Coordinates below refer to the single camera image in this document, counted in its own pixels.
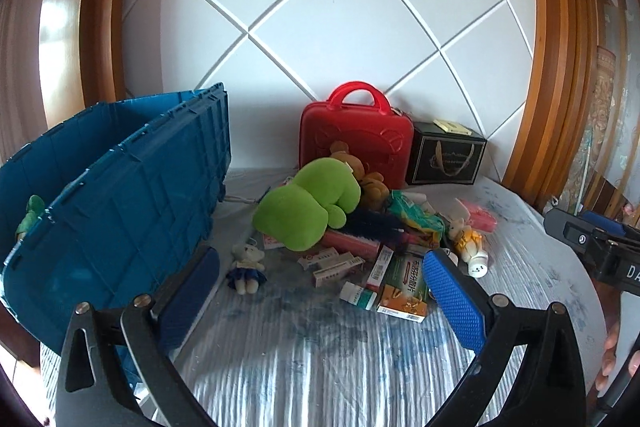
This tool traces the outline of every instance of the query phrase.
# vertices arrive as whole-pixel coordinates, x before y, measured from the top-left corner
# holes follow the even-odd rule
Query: green toy figure
[[[326,227],[340,229],[360,201],[360,186],[350,166],[335,158],[305,165],[289,185],[265,195],[254,214],[254,228],[289,250],[315,245]]]
[[[15,230],[15,238],[20,241],[29,232],[29,229],[35,225],[38,218],[44,214],[46,205],[42,198],[35,194],[29,198],[27,202],[27,213]]]

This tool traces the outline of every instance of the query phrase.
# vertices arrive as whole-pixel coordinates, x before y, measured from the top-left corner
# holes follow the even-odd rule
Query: teddy bear keychain
[[[264,265],[260,263],[264,252],[254,245],[234,245],[231,252],[236,260],[226,274],[229,288],[236,290],[238,295],[256,293],[260,284],[267,280]]]

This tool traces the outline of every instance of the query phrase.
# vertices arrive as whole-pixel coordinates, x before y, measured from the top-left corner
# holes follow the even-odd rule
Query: white wall
[[[293,166],[300,112],[364,80],[421,119],[490,140],[502,176],[529,85],[535,0],[125,0],[133,95],[229,93],[232,166]]]

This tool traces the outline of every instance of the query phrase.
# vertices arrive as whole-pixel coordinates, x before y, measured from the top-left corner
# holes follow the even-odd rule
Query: blue plastic crate
[[[222,84],[99,103],[50,129],[0,168],[2,302],[60,353],[78,302],[124,306],[186,264],[230,160]],[[32,194],[48,207],[16,245]]]

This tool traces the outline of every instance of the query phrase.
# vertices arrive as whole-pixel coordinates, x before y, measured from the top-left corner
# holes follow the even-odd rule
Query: floor
[[[33,415],[39,422],[47,425],[45,421],[49,418],[49,409],[40,372],[23,362],[17,362],[2,346],[0,346],[0,365]]]

